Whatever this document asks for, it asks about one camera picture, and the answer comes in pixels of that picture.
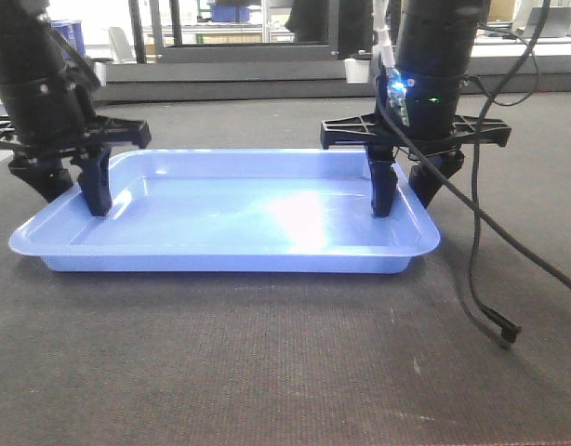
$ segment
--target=black cylindrical motor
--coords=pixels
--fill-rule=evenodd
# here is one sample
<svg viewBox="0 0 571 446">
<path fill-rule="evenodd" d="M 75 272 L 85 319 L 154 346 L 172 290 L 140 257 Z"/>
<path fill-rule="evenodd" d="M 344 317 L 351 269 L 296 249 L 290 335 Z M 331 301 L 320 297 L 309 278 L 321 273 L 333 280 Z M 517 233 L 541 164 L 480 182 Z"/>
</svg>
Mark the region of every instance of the black cylindrical motor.
<svg viewBox="0 0 571 446">
<path fill-rule="evenodd" d="M 409 125 L 391 104 L 386 112 L 410 138 L 442 139 L 452 131 L 462 76 L 485 3 L 404 0 L 395 66 L 405 90 Z"/>
<path fill-rule="evenodd" d="M 38 146 L 79 138 L 90 114 L 48 35 L 44 3 L 0 0 L 0 97 L 19 141 Z"/>
</svg>

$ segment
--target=white wall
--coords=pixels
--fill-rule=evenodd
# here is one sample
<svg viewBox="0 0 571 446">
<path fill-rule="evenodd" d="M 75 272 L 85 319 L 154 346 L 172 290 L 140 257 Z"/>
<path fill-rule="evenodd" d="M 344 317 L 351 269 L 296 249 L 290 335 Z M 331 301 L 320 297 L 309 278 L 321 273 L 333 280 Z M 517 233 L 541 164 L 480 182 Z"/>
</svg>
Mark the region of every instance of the white wall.
<svg viewBox="0 0 571 446">
<path fill-rule="evenodd" d="M 140 0 L 143 18 L 149 18 L 146 0 Z M 50 0 L 48 14 L 53 20 L 81 20 L 86 45 L 107 45 L 106 28 L 123 28 L 132 41 L 132 29 L 127 0 Z"/>
</svg>

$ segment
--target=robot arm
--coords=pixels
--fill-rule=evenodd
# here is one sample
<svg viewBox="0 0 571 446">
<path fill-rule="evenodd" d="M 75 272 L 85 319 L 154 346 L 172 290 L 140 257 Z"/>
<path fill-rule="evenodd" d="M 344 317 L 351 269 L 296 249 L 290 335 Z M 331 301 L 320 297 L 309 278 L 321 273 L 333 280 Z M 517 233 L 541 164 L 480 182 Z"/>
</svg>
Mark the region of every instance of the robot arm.
<svg viewBox="0 0 571 446">
<path fill-rule="evenodd" d="M 13 150 L 11 173 L 48 201 L 72 186 L 61 162 L 70 157 L 82 169 L 78 182 L 90 212 L 105 216 L 112 206 L 110 144 L 144 148 L 151 135 L 145 122 L 95 113 L 91 93 L 99 81 L 52 29 L 47 6 L 47 0 L 0 0 L 0 97 L 10 116 L 0 123 L 0 149 Z"/>
<path fill-rule="evenodd" d="M 511 133 L 500 120 L 486 119 L 483 130 L 476 135 L 477 118 L 456 115 L 478 22 L 488 2 L 404 0 L 394 56 L 385 29 L 386 3 L 375 1 L 378 45 L 374 54 L 378 56 L 379 70 L 375 112 L 325 121 L 321 132 L 325 149 L 337 144 L 365 146 L 375 216 L 387 216 L 391 210 L 397 182 L 392 170 L 393 148 L 407 145 L 388 121 L 403 130 L 422 154 L 431 157 L 447 178 L 463 165 L 461 145 L 478 138 L 481 143 L 505 146 Z M 409 183 L 424 205 L 442 186 L 421 164 L 412 169 Z"/>
</svg>

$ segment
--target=black cable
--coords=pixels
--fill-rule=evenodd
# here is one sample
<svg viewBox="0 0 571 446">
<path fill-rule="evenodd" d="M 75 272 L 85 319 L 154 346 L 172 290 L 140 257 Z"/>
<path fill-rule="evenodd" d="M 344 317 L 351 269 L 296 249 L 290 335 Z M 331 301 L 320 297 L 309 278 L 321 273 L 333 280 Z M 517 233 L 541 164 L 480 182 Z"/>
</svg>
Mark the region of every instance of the black cable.
<svg viewBox="0 0 571 446">
<path fill-rule="evenodd" d="M 52 40 L 54 40 L 54 42 L 60 47 L 60 49 L 63 49 L 69 55 L 69 57 L 74 62 L 74 64 L 78 67 L 78 69 L 81 71 L 81 73 L 85 75 L 86 79 L 90 83 L 91 88 L 92 89 L 100 88 L 101 87 L 100 79 L 93 72 L 93 70 L 91 69 L 89 64 L 87 64 L 85 59 L 83 59 L 83 56 L 81 56 L 77 52 L 77 50 L 71 44 L 69 44 L 69 42 L 64 38 L 64 36 L 62 34 L 60 34 L 53 27 L 49 26 L 49 24 L 48 24 L 47 32 L 50 35 L 50 37 L 52 38 Z"/>
<path fill-rule="evenodd" d="M 521 55 L 520 58 L 518 58 L 515 61 L 515 63 L 511 67 L 511 69 L 502 77 L 500 82 L 498 82 L 498 85 L 496 86 L 496 88 L 492 92 L 490 92 L 489 95 L 487 95 L 487 100 L 486 100 L 484 106 L 482 107 L 482 109 L 480 111 L 480 115 L 478 116 L 478 120 L 476 121 L 476 124 L 475 124 L 475 141 L 473 143 L 473 162 L 471 165 L 471 199 L 478 206 L 480 204 L 480 198 L 479 198 L 479 192 L 478 192 L 478 178 L 479 178 L 479 171 L 480 171 L 480 145 L 481 145 L 480 136 L 481 136 L 482 128 L 484 126 L 485 117 L 487 116 L 488 111 L 492 107 L 492 104 L 494 104 L 496 102 L 496 98 L 497 98 L 498 94 L 500 93 L 500 91 L 502 90 L 502 88 L 504 88 L 504 86 L 514 77 L 514 75 L 516 73 L 519 72 L 519 70 L 521 70 L 521 68 L 523 67 L 523 65 L 525 64 L 525 62 L 529 58 L 529 56 L 533 53 L 534 47 L 536 46 L 536 43 L 538 42 L 539 36 L 541 35 L 542 29 L 543 29 L 544 24 L 546 22 L 546 18 L 548 17 L 550 3 L 551 3 L 551 0 L 544 0 L 544 3 L 542 5 L 542 11 L 540 13 L 540 18 L 539 18 L 538 24 L 536 25 L 536 29 L 534 30 L 534 32 L 532 34 L 532 38 L 529 42 L 525 42 L 524 53 Z M 537 91 L 538 83 L 536 83 L 535 89 L 536 90 L 530 91 L 529 94 L 523 96 L 521 99 L 514 102 L 513 105 L 523 103 L 525 100 L 530 98 L 535 93 L 535 91 Z M 479 293 L 478 293 L 478 290 L 476 287 L 475 270 L 477 267 L 477 259 L 478 259 L 478 254 L 480 252 L 480 241 L 481 240 L 482 240 L 482 219 L 480 218 L 480 216 L 477 215 L 477 213 L 474 212 L 474 214 L 473 214 L 473 243 L 471 246 L 470 260 L 468 263 L 468 283 L 470 286 L 471 298 L 473 299 L 475 304 L 484 313 L 484 315 L 486 317 L 488 317 L 494 323 L 496 323 L 497 325 L 502 327 L 502 330 L 504 332 L 504 333 L 502 333 L 503 338 L 508 337 L 507 340 L 514 342 L 516 339 L 516 336 L 521 332 L 521 327 L 517 326 L 512 321 L 507 320 L 503 316 L 499 315 L 495 310 L 493 310 L 492 308 L 490 308 L 489 306 L 484 304 L 484 302 L 482 301 L 482 299 L 479 296 Z"/>
<path fill-rule="evenodd" d="M 479 216 L 483 221 L 494 230 L 503 240 L 515 248 L 518 252 L 529 258 L 536 265 L 545 269 L 550 275 L 554 276 L 560 282 L 562 282 L 567 288 L 571 290 L 571 279 L 558 270 L 556 267 L 552 266 L 544 259 L 540 258 L 538 255 L 530 251 L 526 246 L 517 241 L 512 237 L 502 226 L 499 225 L 486 211 L 481 209 L 476 203 L 474 203 L 470 198 L 468 198 L 463 192 L 461 192 L 457 186 L 451 183 L 432 162 L 416 147 L 416 145 L 409 139 L 404 131 L 397 126 L 397 124 L 385 113 L 385 108 L 380 100 L 377 101 L 378 109 L 381 112 L 383 118 L 387 124 L 391 127 L 392 131 L 404 142 L 404 144 L 409 148 L 411 153 L 415 155 L 424 165 L 432 172 L 436 178 L 443 183 L 454 195 L 456 195 L 466 206 L 468 206 L 477 216 Z"/>
<path fill-rule="evenodd" d="M 494 103 L 494 98 L 498 95 L 500 90 L 511 80 L 511 78 L 519 71 L 519 69 L 523 66 L 531 50 L 533 49 L 534 45 L 538 41 L 539 35 L 541 34 L 541 30 L 543 24 L 548 16 L 548 7 L 550 6 L 550 0 L 544 0 L 544 5 L 542 7 L 542 13 L 540 15 L 540 21 L 537 28 L 534 30 L 534 34 L 532 39 L 527 45 L 527 49 L 524 54 L 516 61 L 513 67 L 509 70 L 509 72 L 501 79 L 498 83 L 495 90 L 491 93 L 491 97 L 488 98 L 486 104 L 483 106 L 480 116 L 478 117 L 478 121 L 476 123 L 476 140 L 474 143 L 474 167 L 472 169 L 472 173 L 475 175 L 472 177 L 472 197 L 475 200 L 470 200 L 465 194 L 463 194 L 453 183 L 451 183 L 437 168 L 432 164 L 432 162 L 416 147 L 416 145 L 407 137 L 404 131 L 397 126 L 397 124 L 388 116 L 385 111 L 385 107 L 382 103 L 382 100 L 379 95 L 377 95 L 377 106 L 380 114 L 382 115 L 383 119 L 387 122 L 391 130 L 404 142 L 404 144 L 409 148 L 410 152 L 414 154 L 431 172 L 432 174 L 443 184 L 445 185 L 451 192 L 453 192 L 464 204 L 466 204 L 474 213 L 474 244 L 472 247 L 472 255 L 471 255 L 471 262 L 470 262 L 470 283 L 471 283 L 471 292 L 472 296 L 474 297 L 474 301 L 480 308 L 480 310 L 492 320 L 494 323 L 499 325 L 503 330 L 503 337 L 510 342 L 514 342 L 514 338 L 520 331 L 520 327 L 515 325 L 514 323 L 508 321 L 502 315 L 498 314 L 492 308 L 487 307 L 482 303 L 477 295 L 477 291 L 475 290 L 474 282 L 473 282 L 473 270 L 475 267 L 475 259 L 477 257 L 478 249 L 479 249 L 479 242 L 481 236 L 481 220 L 484 220 L 488 226 L 494 230 L 503 240 L 505 240 L 508 244 L 510 244 L 515 250 L 519 253 L 527 257 L 530 261 L 544 269 L 548 272 L 551 276 L 556 278 L 562 284 L 564 284 L 567 288 L 571 290 L 571 279 L 558 270 L 555 266 L 551 265 L 549 262 L 532 252 L 529 248 L 524 246 L 522 243 L 517 241 L 512 235 L 510 235 L 499 223 L 497 223 L 488 213 L 486 213 L 483 209 L 479 206 L 479 199 L 477 193 L 477 173 L 479 167 L 479 145 L 480 140 L 478 138 L 482 132 L 482 126 L 485 119 L 487 112 L 489 111 L 490 107 Z M 377 84 L 382 82 L 382 76 L 378 76 L 376 80 Z"/>
<path fill-rule="evenodd" d="M 505 33 L 505 34 L 511 35 L 515 39 L 519 40 L 526 47 L 529 46 L 529 43 L 521 35 L 518 35 L 518 34 L 514 33 L 513 31 L 497 30 L 495 28 L 491 28 L 487 25 L 484 25 L 483 23 L 478 23 L 478 28 L 480 28 L 482 30 L 486 30 L 486 31 L 494 31 L 495 33 Z M 538 91 L 541 74 L 540 74 L 540 70 L 539 70 L 539 66 L 538 66 L 538 58 L 536 57 L 536 53 L 535 53 L 533 47 L 531 48 L 530 56 L 534 62 L 534 67 L 536 69 L 536 80 L 535 80 L 534 85 L 532 86 L 531 90 L 529 90 L 527 92 L 527 94 L 525 94 L 525 96 L 516 100 L 515 102 L 505 103 L 505 102 L 500 102 L 496 98 L 493 98 L 494 104 L 499 105 L 500 107 L 514 107 L 515 105 L 522 104 L 523 102 L 525 102 L 526 100 L 531 98 L 532 95 Z M 486 87 L 482 83 L 482 80 L 478 76 L 473 76 L 473 75 L 467 76 L 466 80 L 474 82 L 488 98 L 490 98 L 492 96 L 492 94 L 486 89 Z"/>
<path fill-rule="evenodd" d="M 0 138 L 7 134 L 7 130 L 9 130 L 11 126 L 12 124 L 8 123 L 7 126 L 0 131 Z"/>
<path fill-rule="evenodd" d="M 409 158 L 409 151 L 404 151 L 404 149 L 399 146 L 395 146 L 395 149 L 397 149 L 397 151 L 395 151 L 395 154 L 393 155 L 394 159 L 397 159 L 397 155 L 399 154 L 399 152 L 403 153 L 406 157 Z"/>
</svg>

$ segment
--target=white cable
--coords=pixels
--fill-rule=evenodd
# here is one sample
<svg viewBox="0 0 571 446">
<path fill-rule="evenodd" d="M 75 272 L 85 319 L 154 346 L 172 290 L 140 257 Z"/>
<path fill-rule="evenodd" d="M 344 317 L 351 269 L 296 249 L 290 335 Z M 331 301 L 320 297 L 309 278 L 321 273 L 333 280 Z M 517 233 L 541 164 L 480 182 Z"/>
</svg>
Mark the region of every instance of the white cable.
<svg viewBox="0 0 571 446">
<path fill-rule="evenodd" d="M 373 29 L 377 35 L 377 44 L 372 47 L 373 57 L 379 58 L 387 72 L 395 68 L 395 56 L 387 24 L 389 0 L 372 0 Z"/>
</svg>

